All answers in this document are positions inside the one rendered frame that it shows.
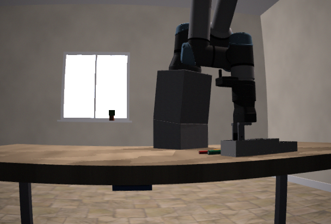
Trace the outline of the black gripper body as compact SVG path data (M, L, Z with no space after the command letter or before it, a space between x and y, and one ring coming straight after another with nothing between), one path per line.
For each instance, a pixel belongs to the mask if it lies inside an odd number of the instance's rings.
M219 78L216 86L232 87L232 101L234 102L233 123L256 122L256 91L254 67L239 65L231 68L231 76L222 76L219 69Z

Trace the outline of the grey rack of three bins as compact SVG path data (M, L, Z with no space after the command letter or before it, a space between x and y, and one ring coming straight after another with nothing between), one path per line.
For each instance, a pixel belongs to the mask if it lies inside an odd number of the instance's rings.
M266 155L297 151L297 141L279 141L279 138L255 138L243 141L221 140L220 155L231 157Z

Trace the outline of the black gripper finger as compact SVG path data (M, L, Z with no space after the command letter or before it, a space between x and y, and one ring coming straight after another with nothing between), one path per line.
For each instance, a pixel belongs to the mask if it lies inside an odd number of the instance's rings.
M232 140L237 141L237 133L238 133L237 123L231 123L231 126L232 126Z
M244 126L245 125L251 125L252 123L237 123L237 140L244 140Z

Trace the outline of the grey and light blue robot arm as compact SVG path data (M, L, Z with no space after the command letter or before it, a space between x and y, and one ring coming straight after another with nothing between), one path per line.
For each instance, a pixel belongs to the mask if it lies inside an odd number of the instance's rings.
M189 23L176 28L169 70L201 72L206 66L231 72L233 66L254 67L252 36L230 28L237 1L217 0L211 22L212 0L191 0Z

